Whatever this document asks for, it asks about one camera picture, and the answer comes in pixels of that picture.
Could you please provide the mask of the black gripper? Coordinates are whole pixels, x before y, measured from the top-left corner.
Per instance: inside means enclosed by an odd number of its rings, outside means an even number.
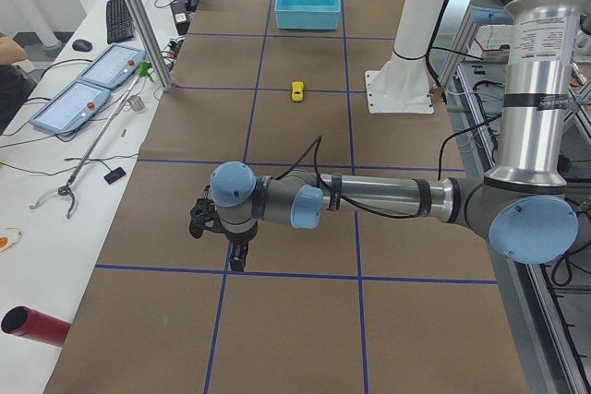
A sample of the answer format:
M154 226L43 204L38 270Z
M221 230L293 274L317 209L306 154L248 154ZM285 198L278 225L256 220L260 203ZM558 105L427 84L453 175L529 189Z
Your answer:
M209 198L210 185L206 185L196 205L190 210L189 233L199 239L204 231L222 233L231 243L229 266L232 271L244 271L247 265L248 244L258 233L258 223L253 221L240 233L233 233L223 227L215 204Z

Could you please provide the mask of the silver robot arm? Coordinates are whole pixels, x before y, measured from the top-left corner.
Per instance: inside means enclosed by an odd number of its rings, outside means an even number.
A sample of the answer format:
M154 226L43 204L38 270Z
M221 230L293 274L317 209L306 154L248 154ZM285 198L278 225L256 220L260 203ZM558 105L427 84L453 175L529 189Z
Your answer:
M590 0L472 0L481 22L511 22L512 41L495 164L481 180L389 179L306 173L257 176L244 163L218 166L190 212L192 236L223 234L234 270L246 265L260 221L313 229L322 211L355 208L391 219L434 217L486 240L500 255L542 264L565 253L578 219L557 165L569 105L573 46Z

